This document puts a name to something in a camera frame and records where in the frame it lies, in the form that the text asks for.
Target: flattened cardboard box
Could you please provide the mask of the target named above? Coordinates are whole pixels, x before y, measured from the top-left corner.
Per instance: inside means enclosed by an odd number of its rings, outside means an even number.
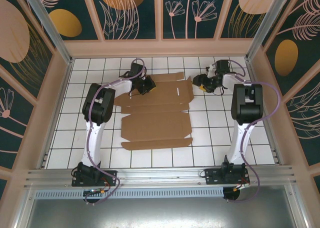
[[[187,147],[192,138],[189,102],[194,99],[191,78],[184,73],[151,75],[156,88],[145,95],[122,94],[114,104],[121,106],[123,148],[134,150]]]

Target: metal panel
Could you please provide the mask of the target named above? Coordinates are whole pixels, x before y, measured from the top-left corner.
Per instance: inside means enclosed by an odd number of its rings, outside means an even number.
[[[85,205],[84,201],[75,199],[35,200],[27,227],[294,228],[296,226],[285,190],[283,186],[278,186],[262,187],[256,199],[237,204],[227,203],[221,197],[110,199],[97,207]]]

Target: dark green wallpaper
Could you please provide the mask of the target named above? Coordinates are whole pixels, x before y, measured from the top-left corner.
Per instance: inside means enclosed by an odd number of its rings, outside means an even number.
[[[309,166],[320,162],[320,73],[287,104]]]
[[[106,40],[155,39],[155,0],[93,0]]]
[[[282,17],[282,15],[284,14],[287,6],[289,5],[291,0],[286,0],[285,4],[283,5],[278,17],[276,18],[276,20],[274,21],[274,23],[272,24],[272,27],[270,28],[269,32],[266,34],[263,42],[262,42],[262,45],[265,46],[266,42],[268,41],[269,37],[271,36],[271,33],[274,31],[274,28],[276,26],[276,24],[279,22],[280,18]]]
[[[253,38],[272,1],[232,0],[221,38]]]
[[[316,187],[318,188],[318,192],[320,193],[320,175],[313,177]]]
[[[38,96],[52,53],[17,0],[0,0],[0,65]]]
[[[0,78],[0,167],[12,168],[33,108]]]
[[[64,41],[97,40],[85,0],[42,0]]]
[[[320,0],[298,0],[266,51],[282,94],[320,59]]]
[[[163,0],[163,38],[213,38],[223,2],[224,0]]]
[[[7,184],[7,181],[5,179],[0,179],[0,201],[1,201],[2,194],[5,191],[6,184]]]

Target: ventilation grille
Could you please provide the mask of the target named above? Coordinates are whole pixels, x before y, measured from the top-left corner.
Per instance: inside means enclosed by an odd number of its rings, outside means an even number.
[[[39,190],[35,195],[36,200],[54,199],[83,199],[84,191],[88,190]],[[94,194],[88,199],[104,198],[109,194]],[[137,198],[185,198],[185,197],[223,197],[223,187],[201,188],[153,188],[153,189],[119,189],[110,199],[137,199]]]

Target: white tiled floor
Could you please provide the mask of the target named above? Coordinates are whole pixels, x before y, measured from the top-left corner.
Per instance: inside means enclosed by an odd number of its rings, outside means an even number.
[[[230,57],[246,65],[243,57]],[[148,74],[184,72],[185,78],[205,73],[205,67],[229,57],[149,57],[143,58]],[[91,83],[116,80],[130,68],[133,58],[76,59],[65,92],[56,125],[47,169],[74,168],[80,162],[86,139],[86,123],[82,105]],[[235,72],[242,73],[238,65],[231,64]],[[234,120],[231,117],[232,93],[204,93],[193,86],[194,99],[189,104],[193,142],[189,147],[128,151],[121,146],[120,107],[114,107],[106,124],[101,142],[102,168],[168,168],[219,166],[231,144]],[[253,129],[246,159],[253,165],[274,164],[273,152],[262,122]]]

